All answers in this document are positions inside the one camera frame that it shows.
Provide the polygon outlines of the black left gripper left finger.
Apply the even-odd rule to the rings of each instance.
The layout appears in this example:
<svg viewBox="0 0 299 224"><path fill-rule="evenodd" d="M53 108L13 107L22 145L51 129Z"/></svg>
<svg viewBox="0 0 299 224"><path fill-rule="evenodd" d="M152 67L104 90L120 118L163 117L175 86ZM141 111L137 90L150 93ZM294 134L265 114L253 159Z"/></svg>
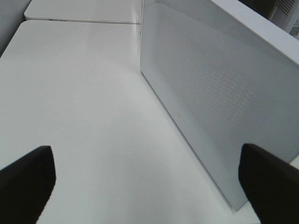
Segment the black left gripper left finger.
<svg viewBox="0 0 299 224"><path fill-rule="evenodd" d="M51 146L40 146L0 170L0 222L35 224L56 183Z"/></svg>

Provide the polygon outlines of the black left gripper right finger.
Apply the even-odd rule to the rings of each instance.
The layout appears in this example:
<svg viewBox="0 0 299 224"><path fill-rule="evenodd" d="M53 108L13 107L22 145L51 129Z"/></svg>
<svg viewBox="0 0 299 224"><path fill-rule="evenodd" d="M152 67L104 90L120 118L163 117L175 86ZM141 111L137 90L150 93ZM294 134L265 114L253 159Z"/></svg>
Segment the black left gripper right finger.
<svg viewBox="0 0 299 224"><path fill-rule="evenodd" d="M263 224L299 222L299 171L265 149L242 146L238 179Z"/></svg>

